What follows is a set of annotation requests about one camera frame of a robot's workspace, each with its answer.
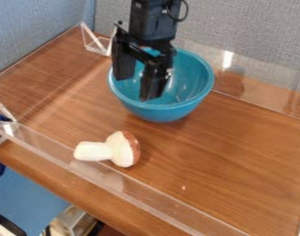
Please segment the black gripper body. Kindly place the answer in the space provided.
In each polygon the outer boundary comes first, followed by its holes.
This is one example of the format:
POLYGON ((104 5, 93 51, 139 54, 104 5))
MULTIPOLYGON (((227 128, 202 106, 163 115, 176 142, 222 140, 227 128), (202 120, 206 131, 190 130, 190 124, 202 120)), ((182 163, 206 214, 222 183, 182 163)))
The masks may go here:
POLYGON ((129 30, 117 23, 119 31, 115 41, 137 43, 162 52, 174 65, 175 49, 171 42, 176 38, 183 0, 133 0, 129 30))

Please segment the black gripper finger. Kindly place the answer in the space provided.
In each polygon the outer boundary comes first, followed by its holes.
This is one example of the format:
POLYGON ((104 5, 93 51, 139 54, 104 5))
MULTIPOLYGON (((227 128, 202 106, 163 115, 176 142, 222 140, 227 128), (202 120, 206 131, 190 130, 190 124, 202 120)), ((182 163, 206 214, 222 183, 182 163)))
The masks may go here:
POLYGON ((167 59, 151 59, 145 63, 140 89, 140 99, 143 101, 155 100, 163 96, 172 74, 174 69, 167 59))
POLYGON ((131 46, 127 42, 113 42, 112 59, 116 79, 132 78, 135 76, 136 59, 131 55, 131 46))

